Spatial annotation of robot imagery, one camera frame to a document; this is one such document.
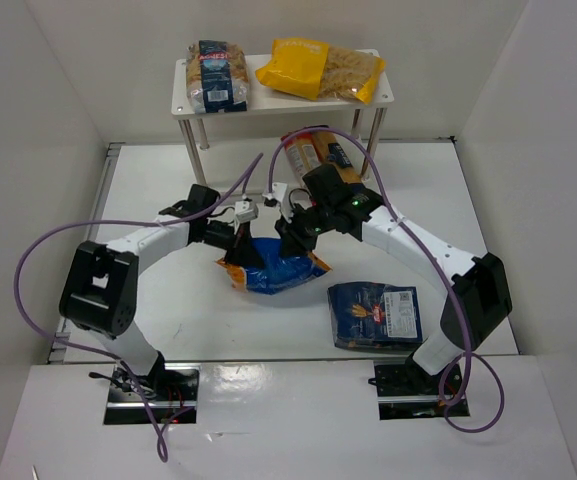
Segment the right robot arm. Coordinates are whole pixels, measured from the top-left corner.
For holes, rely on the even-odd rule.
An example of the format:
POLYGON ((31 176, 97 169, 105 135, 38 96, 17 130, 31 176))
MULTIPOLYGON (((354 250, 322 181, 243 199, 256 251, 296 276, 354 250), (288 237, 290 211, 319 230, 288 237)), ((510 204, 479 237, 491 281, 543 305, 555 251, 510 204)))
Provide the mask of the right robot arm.
POLYGON ((477 257, 439 239, 388 206, 377 192, 344 182, 331 165, 307 173, 311 198, 304 208, 274 183, 265 201, 280 209, 275 228, 285 256, 309 253, 318 236, 337 231, 373 246, 421 276, 446 300, 438 327, 410 356, 414 369, 436 376, 466 350, 476 350, 512 310, 504 264, 477 257))

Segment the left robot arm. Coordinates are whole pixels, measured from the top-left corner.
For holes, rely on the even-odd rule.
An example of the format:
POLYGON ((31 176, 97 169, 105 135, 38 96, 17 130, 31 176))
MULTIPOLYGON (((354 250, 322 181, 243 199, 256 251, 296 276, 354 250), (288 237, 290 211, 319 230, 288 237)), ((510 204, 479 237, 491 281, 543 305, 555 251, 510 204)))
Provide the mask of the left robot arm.
POLYGON ((245 266, 264 266, 254 248, 250 222, 258 207, 249 198, 235 203, 233 224, 208 211, 220 194, 194 184, 187 199, 161 210, 152 226, 140 228, 106 244, 85 241, 75 251, 59 301, 60 314, 89 331, 108 353, 126 364, 122 378, 134 373, 142 388, 158 395, 180 381, 168 371, 165 359, 144 337, 134 321, 139 276, 169 254, 193 243, 225 252, 227 260, 245 266))

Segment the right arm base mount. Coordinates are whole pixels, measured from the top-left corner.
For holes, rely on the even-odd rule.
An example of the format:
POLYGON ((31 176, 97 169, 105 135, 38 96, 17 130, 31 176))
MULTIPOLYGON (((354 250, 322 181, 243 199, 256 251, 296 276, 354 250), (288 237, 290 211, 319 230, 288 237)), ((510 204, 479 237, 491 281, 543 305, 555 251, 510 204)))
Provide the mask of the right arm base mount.
POLYGON ((440 374, 427 375, 405 362, 375 362, 368 379, 377 394, 379 418, 412 420, 441 418, 446 404, 439 395, 440 374))

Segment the orange blue orecchiette bag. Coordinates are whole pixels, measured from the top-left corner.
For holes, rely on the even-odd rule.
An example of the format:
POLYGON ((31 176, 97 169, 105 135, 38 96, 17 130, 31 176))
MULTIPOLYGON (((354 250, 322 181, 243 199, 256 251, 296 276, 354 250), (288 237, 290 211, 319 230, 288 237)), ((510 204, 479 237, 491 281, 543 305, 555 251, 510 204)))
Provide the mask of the orange blue orecchiette bag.
POLYGON ((313 253, 281 257, 278 238, 253 238, 252 246, 264 261, 263 268, 229 264, 224 258, 216 261, 226 270, 233 287, 240 291, 274 295, 310 282, 331 270, 313 253))

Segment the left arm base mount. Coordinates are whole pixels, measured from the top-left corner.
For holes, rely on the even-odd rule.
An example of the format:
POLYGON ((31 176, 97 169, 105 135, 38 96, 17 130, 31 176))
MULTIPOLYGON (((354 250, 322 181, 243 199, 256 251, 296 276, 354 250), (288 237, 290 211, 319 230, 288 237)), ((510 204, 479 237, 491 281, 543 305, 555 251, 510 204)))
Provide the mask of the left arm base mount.
MULTIPOLYGON (((166 366, 172 382, 157 391, 143 386, 144 394, 158 424, 194 424, 200 379, 198 364, 172 363, 166 366)), ((141 397, 128 374, 115 367, 111 374, 89 372, 91 379, 108 387, 105 425, 140 425, 150 422, 141 397)))

